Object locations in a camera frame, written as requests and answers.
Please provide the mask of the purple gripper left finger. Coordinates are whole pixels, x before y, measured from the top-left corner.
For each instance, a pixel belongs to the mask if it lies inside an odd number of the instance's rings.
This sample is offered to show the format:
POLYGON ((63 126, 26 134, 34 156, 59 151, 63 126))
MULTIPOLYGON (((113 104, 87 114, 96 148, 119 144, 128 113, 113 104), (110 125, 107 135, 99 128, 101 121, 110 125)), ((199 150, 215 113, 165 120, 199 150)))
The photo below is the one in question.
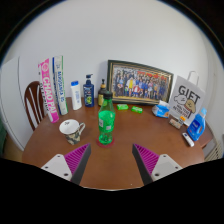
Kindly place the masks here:
POLYGON ((85 144, 66 155, 56 154, 42 169, 79 185, 90 154, 91 145, 85 144))

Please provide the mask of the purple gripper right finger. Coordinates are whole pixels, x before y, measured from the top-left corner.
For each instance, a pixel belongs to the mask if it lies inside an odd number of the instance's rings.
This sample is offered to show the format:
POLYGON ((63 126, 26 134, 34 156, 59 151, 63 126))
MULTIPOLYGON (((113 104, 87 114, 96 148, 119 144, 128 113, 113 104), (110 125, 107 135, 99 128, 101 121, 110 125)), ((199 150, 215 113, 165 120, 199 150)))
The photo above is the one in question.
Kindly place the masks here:
POLYGON ((132 146, 132 154, 136 160, 144 185, 182 169, 182 167, 167 154, 158 155, 139 144, 134 144, 132 146))

